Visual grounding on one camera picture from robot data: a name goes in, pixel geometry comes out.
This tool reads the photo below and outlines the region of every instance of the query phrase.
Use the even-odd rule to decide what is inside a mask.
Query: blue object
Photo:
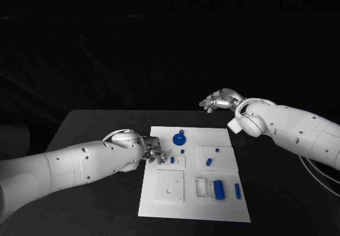
[[[212,161],[213,161],[213,160],[209,158],[209,159],[207,159],[207,166],[210,165]]]
[[[173,136],[173,143],[177,145],[177,146],[181,146],[184,143],[186,143],[186,136],[183,135],[184,131],[183,129],[178,131],[178,134],[176,134]]]
[[[225,199],[225,190],[223,190],[223,183],[220,180],[213,181],[213,191],[215,191],[215,198],[217,200]]]
[[[235,184],[235,190],[236,190],[236,198],[240,199],[240,191],[239,191],[239,184]]]

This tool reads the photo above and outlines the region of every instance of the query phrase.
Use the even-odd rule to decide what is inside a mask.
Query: table
[[[46,151],[102,140],[130,128],[141,136],[151,126],[226,128],[232,111],[75,110],[68,114]],[[252,223],[138,217],[145,162],[137,170],[65,189],[27,203],[0,225],[0,235],[336,235],[340,201],[321,187],[297,155],[268,136],[243,131],[230,142]]]

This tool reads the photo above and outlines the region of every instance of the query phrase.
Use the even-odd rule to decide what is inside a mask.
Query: cable
[[[310,164],[311,164],[311,166],[314,167],[314,169],[318,171],[318,173],[323,175],[323,176],[325,176],[330,180],[333,180],[336,183],[338,183],[340,184],[340,181],[337,181],[336,179],[333,179],[330,176],[327,176],[320,170],[318,170],[318,168],[314,166],[314,164],[311,163],[311,161],[310,161],[310,159],[308,158],[305,158],[307,159],[307,161],[310,162]]]
[[[315,175],[311,173],[310,169],[307,168],[307,165],[305,165],[305,163],[304,163],[302,158],[301,158],[300,155],[298,155],[298,157],[300,157],[301,163],[302,163],[305,169],[308,170],[311,176],[312,176],[314,179],[321,183],[321,181],[318,180],[318,178],[315,177]],[[340,197],[340,195],[338,195],[323,183],[321,183],[321,185]]]
[[[121,129],[121,130],[114,131],[112,133],[109,133],[109,134],[106,135],[106,137],[102,139],[102,141],[105,141],[112,135],[115,135],[117,133],[119,133],[119,132],[122,132],[122,131],[130,131],[130,129]]]

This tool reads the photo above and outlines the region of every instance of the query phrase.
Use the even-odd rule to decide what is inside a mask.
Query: black background
[[[75,109],[200,110],[222,88],[340,123],[337,1],[11,1],[0,15],[0,120],[29,126],[27,154]]]

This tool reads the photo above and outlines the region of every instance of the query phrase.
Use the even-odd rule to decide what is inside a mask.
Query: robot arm
[[[340,126],[327,119],[269,100],[245,99],[227,88],[206,97],[200,106],[209,113],[217,107],[230,108],[235,118],[227,127],[235,133],[268,135],[284,149],[340,170]]]
[[[160,139],[125,130],[111,142],[93,141],[0,161],[0,223],[47,194],[134,170],[141,159],[151,162],[164,157]]]

